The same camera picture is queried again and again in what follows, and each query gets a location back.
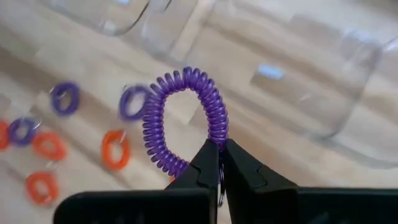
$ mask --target clear plastic container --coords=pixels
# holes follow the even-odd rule
[[[46,1],[157,58],[207,71],[225,97],[302,136],[398,161],[395,109],[388,107],[395,88],[386,81],[394,77],[383,75],[398,58],[394,33],[365,8],[347,5],[343,17],[335,2],[218,0],[197,14],[205,8],[197,0]],[[388,88],[390,100],[369,99]]]

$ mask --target orange coil keyring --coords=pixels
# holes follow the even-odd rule
[[[5,150],[9,143],[8,124],[4,121],[0,121],[0,151]]]
[[[42,182],[47,188],[47,193],[39,192],[37,184]],[[49,172],[35,172],[26,178],[27,193],[39,205],[48,205],[59,196],[59,189],[55,177]]]
[[[112,147],[111,143],[117,141],[123,149],[122,157],[119,161],[114,161],[112,159]],[[130,142],[126,138],[126,134],[123,130],[109,131],[105,134],[102,140],[102,159],[105,166],[112,170],[123,169],[130,159]]]
[[[44,146],[44,143],[51,142],[54,149]],[[64,143],[56,133],[39,133],[33,138],[33,149],[39,155],[53,161],[61,161],[67,156],[67,150]]]

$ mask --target keyring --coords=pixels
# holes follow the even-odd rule
[[[136,114],[128,114],[127,109],[129,107],[130,102],[139,93],[145,94],[145,101],[144,101],[144,104],[142,105],[142,108]],[[150,93],[150,91],[142,85],[132,86],[132,87],[128,88],[127,90],[125,90],[122,94],[122,97],[120,98],[120,101],[119,101],[120,117],[125,121],[140,120],[144,116],[144,113],[146,110],[146,101],[149,98],[149,93]]]
[[[68,116],[76,112],[80,103],[80,89],[72,82],[64,82],[55,86],[51,91],[52,106],[60,116]],[[61,99],[66,95],[70,95],[70,104],[63,109],[61,107]]]
[[[48,190],[47,194],[41,194],[37,190],[37,184],[43,182]],[[50,172],[35,172],[26,178],[28,196],[39,205],[48,205],[59,196],[59,188],[55,177]]]
[[[45,142],[54,144],[54,149],[49,149],[43,145]],[[67,150],[58,134],[53,132],[39,133],[33,138],[33,149],[36,153],[46,159],[61,161],[67,156]]]
[[[5,150],[9,143],[8,124],[5,121],[0,121],[0,151]]]
[[[31,118],[19,118],[13,121],[9,128],[8,128],[8,137],[10,142],[13,142],[15,144],[18,144],[20,146],[26,146],[30,144],[33,140],[33,137],[36,134],[36,129],[40,126],[41,121],[39,123],[36,123],[33,119]],[[20,138],[17,134],[18,129],[22,127],[22,125],[27,125],[28,130],[26,132],[26,135],[23,138]]]
[[[111,155],[111,143],[117,141],[123,149],[120,161],[114,161]],[[109,131],[102,140],[102,159],[105,166],[112,170],[123,169],[130,159],[130,142],[123,130]]]

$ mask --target wooden surface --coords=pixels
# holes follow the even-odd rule
[[[398,18],[386,1],[360,7],[339,1],[353,10],[341,14],[346,20],[336,16],[343,6],[334,1],[295,2],[221,1],[210,13],[213,1],[199,0],[170,51],[174,60],[161,62],[126,38],[96,33],[36,0],[0,0],[0,117],[41,118],[41,129],[60,133],[69,150],[55,170],[60,201],[83,190],[162,189],[169,178],[146,154],[141,124],[118,120],[118,101],[124,85],[152,83],[190,64],[216,80],[231,138],[286,178],[304,186],[398,187],[398,55],[381,52],[370,78],[366,57],[361,66],[347,62],[358,46],[375,54],[398,35],[386,28],[398,27]],[[342,42],[348,28],[374,34],[375,41]],[[260,64],[285,76],[270,80],[256,73]],[[50,89],[64,80],[82,88],[81,107],[69,118],[56,116],[49,103]],[[169,97],[168,147],[190,160],[206,139],[205,121],[195,94]],[[101,162],[101,139],[121,128],[132,157],[124,170],[111,172]],[[329,141],[314,139],[331,134]],[[30,147],[0,154],[1,223],[51,223],[59,201],[35,206],[24,189],[24,179],[46,164]],[[230,222],[227,205],[219,221]]]

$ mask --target spiral coil wristband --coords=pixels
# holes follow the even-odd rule
[[[208,137],[219,145],[228,139],[228,114],[214,80],[209,79],[206,72],[186,67],[183,69],[182,78],[178,71],[174,71],[173,75],[174,78],[166,73],[165,79],[157,78],[159,86],[154,83],[150,85],[154,93],[151,93],[146,101],[147,109],[142,127],[147,153],[153,155],[151,161],[157,162],[157,167],[163,172],[168,172],[168,175],[178,177],[189,162],[167,149],[163,126],[166,97],[187,88],[198,93],[198,99],[207,115]]]

